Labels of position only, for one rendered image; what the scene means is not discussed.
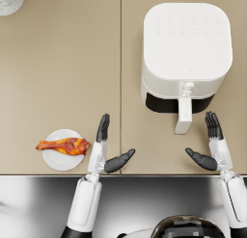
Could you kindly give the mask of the white marbled pot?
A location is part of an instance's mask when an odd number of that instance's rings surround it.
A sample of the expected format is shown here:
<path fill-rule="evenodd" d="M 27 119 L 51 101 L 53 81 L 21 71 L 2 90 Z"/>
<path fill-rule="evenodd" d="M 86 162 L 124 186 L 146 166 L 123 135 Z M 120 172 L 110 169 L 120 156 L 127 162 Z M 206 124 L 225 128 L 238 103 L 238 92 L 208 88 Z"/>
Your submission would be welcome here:
<path fill-rule="evenodd" d="M 0 16 L 15 13 L 20 9 L 24 0 L 0 0 Z"/>

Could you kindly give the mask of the roasted chicken drumstick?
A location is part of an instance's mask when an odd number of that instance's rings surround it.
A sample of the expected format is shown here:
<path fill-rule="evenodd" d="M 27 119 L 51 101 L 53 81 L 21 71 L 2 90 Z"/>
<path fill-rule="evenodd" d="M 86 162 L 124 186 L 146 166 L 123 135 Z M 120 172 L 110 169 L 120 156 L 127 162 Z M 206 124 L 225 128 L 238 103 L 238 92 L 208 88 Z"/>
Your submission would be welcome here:
<path fill-rule="evenodd" d="M 40 141 L 36 146 L 37 150 L 52 149 L 62 154 L 76 156 L 85 155 L 90 143 L 80 138 L 64 138 L 57 141 Z"/>

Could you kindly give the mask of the white air fryer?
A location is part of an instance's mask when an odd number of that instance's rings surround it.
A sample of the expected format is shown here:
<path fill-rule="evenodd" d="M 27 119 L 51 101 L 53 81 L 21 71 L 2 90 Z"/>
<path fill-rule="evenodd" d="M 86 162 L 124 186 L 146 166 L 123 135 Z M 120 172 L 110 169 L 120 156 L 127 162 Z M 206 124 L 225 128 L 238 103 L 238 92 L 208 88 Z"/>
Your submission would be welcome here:
<path fill-rule="evenodd" d="M 233 62 L 227 15 L 207 3 L 162 3 L 144 19 L 141 96 L 156 113 L 177 113 L 189 95 L 192 112 L 207 108 Z"/>

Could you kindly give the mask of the small white round plate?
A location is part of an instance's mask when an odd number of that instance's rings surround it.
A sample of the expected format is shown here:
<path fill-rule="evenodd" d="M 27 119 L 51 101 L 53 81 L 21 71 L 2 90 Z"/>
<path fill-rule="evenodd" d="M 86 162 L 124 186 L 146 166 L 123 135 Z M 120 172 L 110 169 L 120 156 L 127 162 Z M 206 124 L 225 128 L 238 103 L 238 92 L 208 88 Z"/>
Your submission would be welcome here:
<path fill-rule="evenodd" d="M 52 132 L 47 138 L 47 141 L 57 141 L 65 138 L 79 138 L 81 136 L 70 129 L 59 129 Z M 84 155 L 66 155 L 53 149 L 46 149 L 42 152 L 42 157 L 45 163 L 52 169 L 60 172 L 69 171 L 78 166 L 84 159 Z"/>

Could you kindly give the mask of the dark round robot body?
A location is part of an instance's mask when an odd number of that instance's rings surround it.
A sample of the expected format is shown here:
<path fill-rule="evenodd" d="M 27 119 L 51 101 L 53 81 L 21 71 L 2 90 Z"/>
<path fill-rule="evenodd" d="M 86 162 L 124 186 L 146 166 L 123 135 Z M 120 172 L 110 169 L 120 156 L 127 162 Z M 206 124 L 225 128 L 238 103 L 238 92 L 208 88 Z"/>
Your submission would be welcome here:
<path fill-rule="evenodd" d="M 225 238 L 211 221 L 190 215 L 172 216 L 160 221 L 154 229 L 143 229 L 117 238 Z"/>

